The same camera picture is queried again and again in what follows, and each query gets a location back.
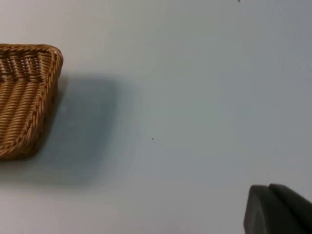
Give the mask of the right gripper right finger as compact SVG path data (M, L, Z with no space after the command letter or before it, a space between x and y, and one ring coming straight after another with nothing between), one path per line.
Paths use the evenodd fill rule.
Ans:
M312 203L303 196L281 184L270 184L270 190L289 209L292 216L302 229L307 233L312 233Z

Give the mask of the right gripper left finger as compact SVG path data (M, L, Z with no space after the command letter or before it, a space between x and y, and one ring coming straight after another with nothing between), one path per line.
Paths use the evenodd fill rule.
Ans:
M300 225L268 186L253 185L249 189L244 230L246 234L298 234Z

